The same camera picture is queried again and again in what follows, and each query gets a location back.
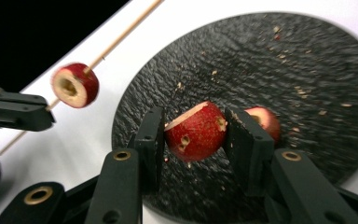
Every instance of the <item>black tray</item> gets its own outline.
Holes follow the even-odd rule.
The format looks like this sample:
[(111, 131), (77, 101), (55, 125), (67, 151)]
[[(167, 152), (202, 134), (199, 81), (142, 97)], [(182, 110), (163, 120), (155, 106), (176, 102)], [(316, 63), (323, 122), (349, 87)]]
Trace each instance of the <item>black tray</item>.
[[(126, 146), (155, 105), (172, 120), (205, 100), (221, 109), (268, 107), (282, 124), (280, 147), (306, 152), (333, 184), (358, 168), (358, 40), (331, 23), (250, 14), (184, 35), (124, 92), (112, 145)], [(267, 221), (262, 199), (243, 195), (222, 149), (191, 168), (168, 149), (164, 156), (161, 190), (144, 197), (148, 207), (181, 222)]]

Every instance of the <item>wooden dowel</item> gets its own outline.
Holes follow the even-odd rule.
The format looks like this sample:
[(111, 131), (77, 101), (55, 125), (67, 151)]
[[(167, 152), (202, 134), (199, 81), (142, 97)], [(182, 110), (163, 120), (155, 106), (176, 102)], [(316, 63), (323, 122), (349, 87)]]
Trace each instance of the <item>wooden dowel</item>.
[[(118, 36), (101, 54), (98, 56), (85, 70), (84, 73), (87, 74), (89, 71), (94, 69), (135, 27), (141, 23), (141, 21), (146, 18), (150, 12), (152, 12), (162, 0), (156, 0), (150, 5), (121, 35)], [(46, 107), (47, 111), (51, 111), (58, 103), (60, 99), (56, 98), (50, 105)], [(17, 141), (19, 141), (27, 132), (21, 131), (13, 140), (11, 140), (1, 151), (0, 156), (2, 156), (11, 146), (13, 146)]]

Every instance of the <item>apple flesh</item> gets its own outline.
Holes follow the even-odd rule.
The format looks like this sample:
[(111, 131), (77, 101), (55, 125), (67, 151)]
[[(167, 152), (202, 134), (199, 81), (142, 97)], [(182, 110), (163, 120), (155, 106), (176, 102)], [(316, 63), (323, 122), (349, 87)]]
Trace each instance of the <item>apple flesh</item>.
[(245, 111), (274, 139), (275, 145), (280, 141), (281, 124), (271, 110), (263, 106), (255, 106)]
[(169, 123), (164, 136), (169, 150), (177, 158), (185, 162), (201, 161), (223, 145), (226, 126), (220, 109), (205, 101)]
[(54, 73), (51, 86), (61, 101), (73, 108), (82, 108), (95, 100), (100, 84), (85, 64), (71, 63)]

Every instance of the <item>apple piece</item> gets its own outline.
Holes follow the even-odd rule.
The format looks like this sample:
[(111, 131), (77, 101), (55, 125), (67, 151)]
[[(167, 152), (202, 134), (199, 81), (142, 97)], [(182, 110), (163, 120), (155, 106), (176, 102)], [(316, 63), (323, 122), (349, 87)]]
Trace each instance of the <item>apple piece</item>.
[(263, 106), (255, 106), (245, 111), (274, 139), (276, 145), (281, 137), (281, 124), (276, 115)]
[(185, 162), (201, 161), (217, 151), (226, 138), (226, 118), (212, 102), (187, 110), (164, 129), (169, 150)]
[(94, 72), (83, 63), (70, 63), (59, 68), (51, 78), (54, 94), (67, 105), (82, 108), (98, 95), (99, 81)]

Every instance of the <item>apple skin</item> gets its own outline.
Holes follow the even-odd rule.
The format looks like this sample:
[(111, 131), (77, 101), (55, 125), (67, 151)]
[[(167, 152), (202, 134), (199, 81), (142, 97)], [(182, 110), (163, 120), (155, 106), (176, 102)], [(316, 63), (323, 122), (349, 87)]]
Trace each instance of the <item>apple skin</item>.
[(281, 124), (276, 115), (264, 106), (254, 106), (245, 109), (245, 111), (260, 124), (272, 139), (274, 139), (275, 145), (277, 145), (281, 139)]
[(73, 108), (91, 104), (98, 95), (98, 78), (92, 70), (86, 74), (86, 68), (83, 63), (70, 63), (59, 68), (50, 81), (54, 94)]
[(221, 110), (205, 101), (169, 123), (164, 136), (169, 150), (177, 158), (185, 162), (201, 161), (223, 145), (226, 127)]

